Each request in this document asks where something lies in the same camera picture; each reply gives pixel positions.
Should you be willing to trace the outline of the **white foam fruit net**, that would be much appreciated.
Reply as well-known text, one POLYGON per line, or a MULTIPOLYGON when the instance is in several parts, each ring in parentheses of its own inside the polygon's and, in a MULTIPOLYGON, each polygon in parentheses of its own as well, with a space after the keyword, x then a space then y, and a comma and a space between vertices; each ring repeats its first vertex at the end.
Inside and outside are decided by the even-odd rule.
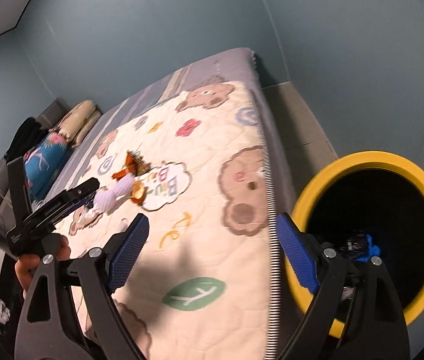
POLYGON ((100 213, 109 214, 118 204, 122 197, 130 197, 135 177, 132 173, 126 174, 118 180, 112 189, 99 190, 93 199, 93 210, 100 213))

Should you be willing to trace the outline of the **yellow rimmed trash bin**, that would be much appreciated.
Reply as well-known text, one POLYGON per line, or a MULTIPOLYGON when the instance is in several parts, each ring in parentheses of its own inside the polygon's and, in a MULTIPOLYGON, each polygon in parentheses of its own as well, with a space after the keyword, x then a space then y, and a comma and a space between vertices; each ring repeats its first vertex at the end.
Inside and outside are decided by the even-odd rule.
POLYGON ((292 218, 319 242, 370 236, 402 304, 414 352, 424 346, 424 170, 385 151, 346 155, 300 192, 292 218))

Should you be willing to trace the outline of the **blue floral folded blanket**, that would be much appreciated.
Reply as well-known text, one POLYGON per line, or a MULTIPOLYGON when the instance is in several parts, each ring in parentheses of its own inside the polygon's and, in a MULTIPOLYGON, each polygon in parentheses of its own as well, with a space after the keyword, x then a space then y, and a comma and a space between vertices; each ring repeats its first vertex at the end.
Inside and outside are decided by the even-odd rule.
POLYGON ((67 140, 59 133, 50 133, 24 158, 27 188, 31 200, 45 198, 68 160, 67 140))

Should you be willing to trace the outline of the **dark grey bed headboard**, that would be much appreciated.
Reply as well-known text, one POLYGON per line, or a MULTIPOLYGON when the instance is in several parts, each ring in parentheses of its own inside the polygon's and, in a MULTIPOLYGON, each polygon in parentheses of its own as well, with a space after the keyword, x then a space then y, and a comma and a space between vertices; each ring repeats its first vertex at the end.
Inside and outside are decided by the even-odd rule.
MULTIPOLYGON (((70 111, 64 99, 56 98, 42 113, 35 118, 40 125, 39 131, 45 133, 54 128, 59 121, 70 111)), ((0 159, 0 248, 13 257, 5 238, 6 233, 15 226, 13 205, 10 200, 9 179, 7 164, 4 158, 0 159)))

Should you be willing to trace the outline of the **orange peel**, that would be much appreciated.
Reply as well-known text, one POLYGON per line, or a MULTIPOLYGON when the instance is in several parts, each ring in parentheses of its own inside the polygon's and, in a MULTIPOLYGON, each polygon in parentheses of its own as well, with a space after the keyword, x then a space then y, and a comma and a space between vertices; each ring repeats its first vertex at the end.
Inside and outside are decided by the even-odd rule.
POLYGON ((132 186, 130 200, 138 205, 142 206, 147 196, 147 187, 142 181, 136 181, 132 186))

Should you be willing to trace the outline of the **beige folded blanket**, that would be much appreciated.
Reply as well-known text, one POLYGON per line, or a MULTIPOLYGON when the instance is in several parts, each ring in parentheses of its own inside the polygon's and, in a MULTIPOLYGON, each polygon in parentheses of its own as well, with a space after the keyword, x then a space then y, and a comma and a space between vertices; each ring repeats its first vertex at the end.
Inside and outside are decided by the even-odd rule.
POLYGON ((92 100, 85 100, 62 118, 57 132, 71 147, 79 146, 100 117, 101 112, 96 104, 92 100))

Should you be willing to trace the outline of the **black clothing pile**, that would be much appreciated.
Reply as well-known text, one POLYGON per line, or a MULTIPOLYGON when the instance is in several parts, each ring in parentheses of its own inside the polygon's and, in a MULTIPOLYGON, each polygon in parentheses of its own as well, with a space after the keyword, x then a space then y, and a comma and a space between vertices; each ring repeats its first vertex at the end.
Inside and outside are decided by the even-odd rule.
POLYGON ((4 160, 10 163, 16 158, 23 157, 40 144, 48 133, 49 130, 34 118, 25 119, 14 134, 10 147, 4 154, 4 160))

